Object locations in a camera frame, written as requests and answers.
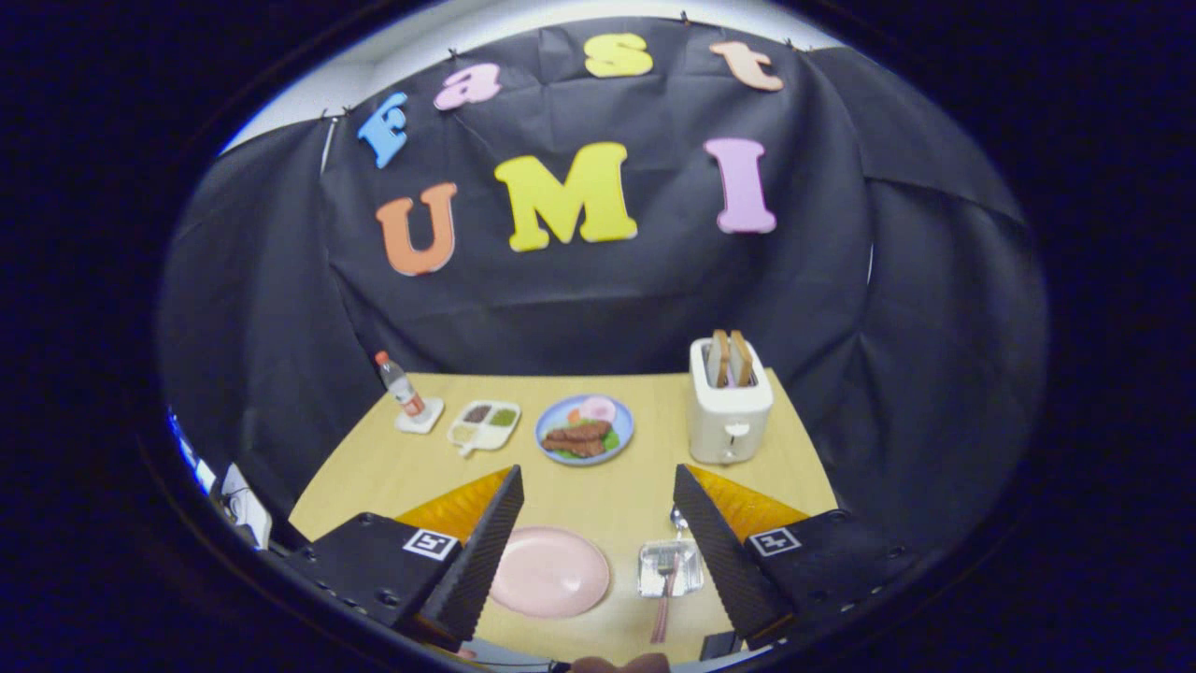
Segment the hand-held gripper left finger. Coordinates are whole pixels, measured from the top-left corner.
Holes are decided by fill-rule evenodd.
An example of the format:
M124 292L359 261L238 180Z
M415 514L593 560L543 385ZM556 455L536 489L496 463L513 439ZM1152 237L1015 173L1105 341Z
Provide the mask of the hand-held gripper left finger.
M521 504L509 465L399 516L360 512L282 562L343 608L456 651L474 637Z

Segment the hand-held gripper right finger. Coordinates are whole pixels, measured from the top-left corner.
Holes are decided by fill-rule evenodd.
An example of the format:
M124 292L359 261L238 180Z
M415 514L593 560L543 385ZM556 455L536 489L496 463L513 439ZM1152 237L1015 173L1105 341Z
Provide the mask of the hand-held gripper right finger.
M751 649L825 638L921 565L919 549L849 510L807 515L698 465L676 466L672 498L731 626Z

